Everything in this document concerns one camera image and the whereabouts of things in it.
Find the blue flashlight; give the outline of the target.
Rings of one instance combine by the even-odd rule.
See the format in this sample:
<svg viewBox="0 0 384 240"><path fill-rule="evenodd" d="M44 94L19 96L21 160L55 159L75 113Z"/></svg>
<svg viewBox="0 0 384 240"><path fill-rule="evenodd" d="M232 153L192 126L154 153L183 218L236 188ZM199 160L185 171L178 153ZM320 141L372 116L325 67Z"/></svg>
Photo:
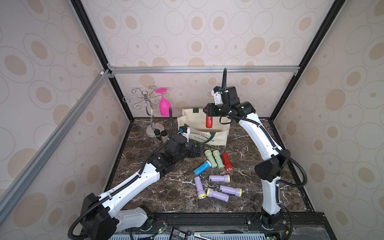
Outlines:
<svg viewBox="0 0 384 240"><path fill-rule="evenodd" d="M194 170L196 176L200 175L206 169L210 168L212 165L209 161L205 161L201 166Z"/></svg>

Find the purple flashlight diagonal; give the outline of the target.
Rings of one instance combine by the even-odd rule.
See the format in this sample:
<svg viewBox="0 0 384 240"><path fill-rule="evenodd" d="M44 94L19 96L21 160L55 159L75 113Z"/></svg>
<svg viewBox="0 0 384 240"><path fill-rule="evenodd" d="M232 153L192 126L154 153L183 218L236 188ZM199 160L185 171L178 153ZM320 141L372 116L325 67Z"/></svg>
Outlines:
<svg viewBox="0 0 384 240"><path fill-rule="evenodd" d="M198 198L201 200L201 199L204 199L207 197L207 194L206 192L204 191L204 188L203 188L203 185L202 185L202 181L200 179L199 176L196 176L194 178L194 181L195 181L195 185L196 185L196 189L197 189L197 195L198 195Z"/></svg>

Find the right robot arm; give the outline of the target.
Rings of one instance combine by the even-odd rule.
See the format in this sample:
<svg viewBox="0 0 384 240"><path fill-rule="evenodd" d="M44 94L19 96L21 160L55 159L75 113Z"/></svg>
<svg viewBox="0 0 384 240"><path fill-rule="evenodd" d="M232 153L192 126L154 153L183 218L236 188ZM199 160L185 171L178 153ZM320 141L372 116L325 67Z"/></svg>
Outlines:
<svg viewBox="0 0 384 240"><path fill-rule="evenodd" d="M288 150L280 147L261 123L256 110L249 102L241 102L235 87L227 85L227 70L223 71L221 86L213 89L214 102L203 109L206 114L206 127L213 126L214 117L226 117L235 120L251 137L259 150L263 162L255 166L255 172L262 181L263 206L260 221L264 229L272 230L283 220L283 212L288 208L280 202L280 184L291 187L304 187L307 174ZM300 183L290 183L281 179L281 172L287 163L292 163L301 172L303 179Z"/></svg>

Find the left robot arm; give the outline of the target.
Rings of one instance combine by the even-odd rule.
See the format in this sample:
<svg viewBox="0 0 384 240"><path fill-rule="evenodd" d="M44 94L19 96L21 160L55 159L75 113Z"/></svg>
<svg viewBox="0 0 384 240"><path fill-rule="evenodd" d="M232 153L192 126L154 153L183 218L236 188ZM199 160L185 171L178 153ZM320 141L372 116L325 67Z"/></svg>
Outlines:
<svg viewBox="0 0 384 240"><path fill-rule="evenodd" d="M130 228L148 228L151 212L144 207L123 210L123 207L145 188L172 172L176 164L202 155L200 145L189 142L189 126L181 126L175 135L150 153L141 168L116 187L83 201L80 216L68 230L71 240L108 240L116 232Z"/></svg>

